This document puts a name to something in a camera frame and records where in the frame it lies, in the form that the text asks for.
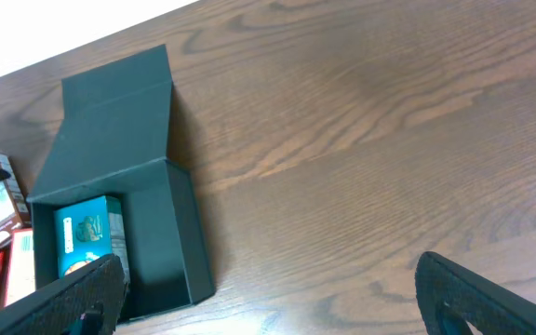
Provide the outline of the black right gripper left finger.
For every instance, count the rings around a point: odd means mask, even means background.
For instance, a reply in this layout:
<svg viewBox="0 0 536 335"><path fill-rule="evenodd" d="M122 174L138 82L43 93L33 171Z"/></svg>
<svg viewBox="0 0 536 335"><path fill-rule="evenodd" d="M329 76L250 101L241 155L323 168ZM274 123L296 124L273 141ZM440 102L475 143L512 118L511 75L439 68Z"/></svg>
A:
<svg viewBox="0 0 536 335"><path fill-rule="evenodd" d="M0 334L112 334L127 287L121 262L105 255L0 311Z"/></svg>

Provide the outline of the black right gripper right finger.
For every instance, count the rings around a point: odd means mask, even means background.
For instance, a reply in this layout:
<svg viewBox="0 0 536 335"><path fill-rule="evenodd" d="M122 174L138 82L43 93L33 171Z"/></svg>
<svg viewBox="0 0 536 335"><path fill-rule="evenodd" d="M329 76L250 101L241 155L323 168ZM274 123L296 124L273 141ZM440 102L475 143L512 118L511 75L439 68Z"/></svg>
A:
<svg viewBox="0 0 536 335"><path fill-rule="evenodd" d="M429 334L536 334L536 304L433 251L415 272L417 303Z"/></svg>

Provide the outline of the teal cookies box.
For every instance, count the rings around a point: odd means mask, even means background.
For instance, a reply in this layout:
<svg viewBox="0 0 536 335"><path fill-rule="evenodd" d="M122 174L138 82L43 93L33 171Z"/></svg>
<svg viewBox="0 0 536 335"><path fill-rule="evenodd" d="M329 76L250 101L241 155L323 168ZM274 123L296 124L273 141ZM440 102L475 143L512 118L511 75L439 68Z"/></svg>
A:
<svg viewBox="0 0 536 335"><path fill-rule="evenodd" d="M60 208L53 219L59 277L113 253L120 259L124 282L130 283L124 221L117 198L102 195Z"/></svg>

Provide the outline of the orange snack box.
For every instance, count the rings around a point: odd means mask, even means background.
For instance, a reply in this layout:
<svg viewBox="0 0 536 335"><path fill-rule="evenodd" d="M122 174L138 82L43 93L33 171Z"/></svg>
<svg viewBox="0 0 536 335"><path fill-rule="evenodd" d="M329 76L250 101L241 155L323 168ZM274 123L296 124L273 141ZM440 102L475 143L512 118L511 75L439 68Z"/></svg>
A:
<svg viewBox="0 0 536 335"><path fill-rule="evenodd" d="M0 310L35 291L33 230L15 231L0 274Z"/></svg>

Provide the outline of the black open gift box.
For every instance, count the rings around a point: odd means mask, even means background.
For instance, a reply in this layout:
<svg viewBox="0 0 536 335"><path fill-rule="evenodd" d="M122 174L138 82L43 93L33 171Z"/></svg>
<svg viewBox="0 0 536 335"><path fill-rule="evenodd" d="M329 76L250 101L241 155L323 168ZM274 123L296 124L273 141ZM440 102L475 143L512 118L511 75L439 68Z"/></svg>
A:
<svg viewBox="0 0 536 335"><path fill-rule="evenodd" d="M191 175L168 157L172 91L162 45L65 78L64 118L28 197L39 288L60 277L55 211L102 195L120 201L131 276L124 324L216 290Z"/></svg>

